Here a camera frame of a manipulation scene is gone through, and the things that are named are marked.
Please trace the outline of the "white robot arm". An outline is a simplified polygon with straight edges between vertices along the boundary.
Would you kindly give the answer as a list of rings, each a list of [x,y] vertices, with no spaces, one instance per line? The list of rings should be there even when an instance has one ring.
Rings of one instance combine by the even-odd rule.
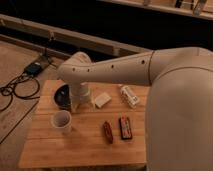
[[[85,82],[148,86],[148,171],[213,171],[213,52],[163,49],[95,63],[77,52],[58,74],[72,99],[83,95]]]

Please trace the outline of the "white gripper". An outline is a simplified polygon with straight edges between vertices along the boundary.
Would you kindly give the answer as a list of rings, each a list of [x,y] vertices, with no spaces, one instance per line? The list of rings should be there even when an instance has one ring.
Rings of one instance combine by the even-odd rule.
[[[87,82],[71,84],[69,86],[69,97],[71,102],[71,111],[75,113],[82,104],[92,105],[91,90]]]

